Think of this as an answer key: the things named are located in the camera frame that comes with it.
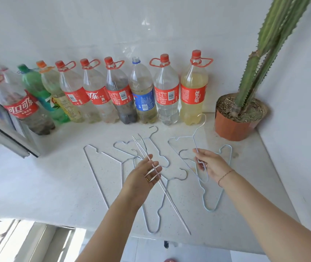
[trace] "left arm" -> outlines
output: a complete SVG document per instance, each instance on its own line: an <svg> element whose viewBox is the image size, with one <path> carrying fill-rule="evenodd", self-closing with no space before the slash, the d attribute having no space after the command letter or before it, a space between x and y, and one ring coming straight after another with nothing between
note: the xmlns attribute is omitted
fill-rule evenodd
<svg viewBox="0 0 311 262"><path fill-rule="evenodd" d="M118 197L75 262L120 262L136 213L160 178L156 176L148 182L156 175L154 170L147 175L153 169L152 163L154 166L159 164L146 157L129 174ZM158 172L162 170L161 166L156 169Z"/></svg>

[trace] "orange flower pot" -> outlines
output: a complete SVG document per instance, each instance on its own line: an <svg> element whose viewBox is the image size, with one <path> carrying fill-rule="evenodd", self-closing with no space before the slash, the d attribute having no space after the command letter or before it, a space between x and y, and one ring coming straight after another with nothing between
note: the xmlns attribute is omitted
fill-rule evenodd
<svg viewBox="0 0 311 262"><path fill-rule="evenodd" d="M237 94L227 94L221 96L218 101L216 102L216 115L215 115L215 131L219 136L222 138L225 138L229 141L241 141L244 140L249 134L254 130L254 128L257 126L257 124L266 116L268 113L268 107L258 99L255 99L255 102L261 106L261 108L264 110L264 115L261 119L252 121L252 122L246 122L246 123L239 123L235 122L229 118L226 118L224 115L222 115L217 110L217 103L224 98L230 97L230 96L236 96Z"/></svg>

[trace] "white tile floor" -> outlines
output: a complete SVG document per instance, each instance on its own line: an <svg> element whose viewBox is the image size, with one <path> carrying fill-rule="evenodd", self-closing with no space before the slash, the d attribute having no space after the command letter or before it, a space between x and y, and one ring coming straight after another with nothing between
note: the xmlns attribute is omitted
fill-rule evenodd
<svg viewBox="0 0 311 262"><path fill-rule="evenodd" d="M86 232L83 246L88 243L92 232ZM173 258L177 262L270 262L265 255L229 251L217 248L169 243L164 241L129 237L121 262L164 262Z"/></svg>

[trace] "person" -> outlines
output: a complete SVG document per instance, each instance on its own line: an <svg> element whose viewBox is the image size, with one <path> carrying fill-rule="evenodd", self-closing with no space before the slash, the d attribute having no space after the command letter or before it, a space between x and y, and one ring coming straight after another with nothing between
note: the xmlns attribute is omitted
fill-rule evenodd
<svg viewBox="0 0 311 262"><path fill-rule="evenodd" d="M224 188L271 262L311 261L310 230L277 208L221 156L205 149L193 152L197 166L204 170L198 159L206 164L209 176ZM159 180L155 170L150 172L152 163L161 172L159 162L148 158L136 166L76 262L120 262L136 213Z"/></svg>

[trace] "hand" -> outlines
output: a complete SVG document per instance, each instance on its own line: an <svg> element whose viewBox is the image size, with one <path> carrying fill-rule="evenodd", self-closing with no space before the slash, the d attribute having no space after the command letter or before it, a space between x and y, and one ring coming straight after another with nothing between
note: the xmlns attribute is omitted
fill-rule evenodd
<svg viewBox="0 0 311 262"><path fill-rule="evenodd" d="M157 165L158 161L153 162L145 157L134 170L130 172L125 180L124 186L120 192L120 194L131 203L132 207L138 210L142 204L146 201L146 198L154 187L154 185L158 182L160 176L156 176L157 173L155 170L147 174L150 170L153 169L152 163L156 167L158 173L162 171L162 167Z"/></svg>
<svg viewBox="0 0 311 262"><path fill-rule="evenodd" d="M198 163L198 159L206 163L207 173L216 182L219 182L226 173L232 170L226 161L218 154L205 149L198 149L198 151L199 152L197 152L197 149L193 149L193 152L196 154L194 160L197 166L200 170L204 171L204 166L202 163Z"/></svg>

